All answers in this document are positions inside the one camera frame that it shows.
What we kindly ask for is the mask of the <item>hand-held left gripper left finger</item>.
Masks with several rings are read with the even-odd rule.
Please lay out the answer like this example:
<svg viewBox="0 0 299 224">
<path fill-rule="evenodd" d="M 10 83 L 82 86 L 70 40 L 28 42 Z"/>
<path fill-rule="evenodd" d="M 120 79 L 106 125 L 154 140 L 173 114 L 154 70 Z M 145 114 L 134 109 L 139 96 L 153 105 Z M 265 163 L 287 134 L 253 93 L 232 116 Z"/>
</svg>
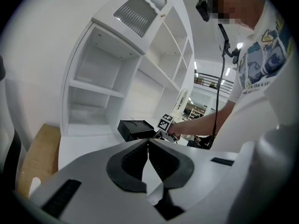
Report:
<svg viewBox="0 0 299 224">
<path fill-rule="evenodd" d="M 142 181 L 147 141 L 135 140 L 76 158 L 30 200 L 63 224 L 162 224 Z"/>
</svg>

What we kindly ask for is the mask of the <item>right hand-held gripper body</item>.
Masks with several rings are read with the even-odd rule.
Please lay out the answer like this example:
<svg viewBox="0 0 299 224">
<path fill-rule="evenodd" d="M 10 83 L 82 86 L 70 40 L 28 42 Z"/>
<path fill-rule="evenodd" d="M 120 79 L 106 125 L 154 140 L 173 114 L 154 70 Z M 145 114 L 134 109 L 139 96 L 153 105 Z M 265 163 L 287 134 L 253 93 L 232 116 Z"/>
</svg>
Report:
<svg viewBox="0 0 299 224">
<path fill-rule="evenodd" d="M 160 129 L 164 132 L 164 140 L 167 140 L 169 142 L 177 142 L 179 140 L 178 137 L 174 135 L 168 135 L 167 133 L 168 128 L 172 123 L 175 123 L 174 118 L 169 114 L 164 114 L 159 120 L 157 128 L 158 130 Z"/>
</svg>

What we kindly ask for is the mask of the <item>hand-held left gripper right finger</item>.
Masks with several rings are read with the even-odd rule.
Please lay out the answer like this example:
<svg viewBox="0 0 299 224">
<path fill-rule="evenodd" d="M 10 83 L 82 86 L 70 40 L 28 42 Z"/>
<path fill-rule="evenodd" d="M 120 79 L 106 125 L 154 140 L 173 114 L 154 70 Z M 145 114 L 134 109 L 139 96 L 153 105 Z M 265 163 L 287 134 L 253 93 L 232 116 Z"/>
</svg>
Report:
<svg viewBox="0 0 299 224">
<path fill-rule="evenodd" d="M 231 169 L 238 154 L 149 140 L 149 210 L 186 213 Z"/>
</svg>

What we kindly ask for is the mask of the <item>person's right hand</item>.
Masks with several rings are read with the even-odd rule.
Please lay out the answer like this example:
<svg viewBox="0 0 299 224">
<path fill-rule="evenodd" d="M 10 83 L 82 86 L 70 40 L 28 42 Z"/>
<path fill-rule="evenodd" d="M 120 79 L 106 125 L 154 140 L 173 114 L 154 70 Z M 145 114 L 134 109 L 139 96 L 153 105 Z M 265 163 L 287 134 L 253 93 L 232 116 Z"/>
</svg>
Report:
<svg viewBox="0 0 299 224">
<path fill-rule="evenodd" d="M 187 129 L 185 127 L 185 122 L 172 123 L 167 131 L 168 135 L 174 135 L 179 137 L 180 135 L 187 134 Z"/>
</svg>

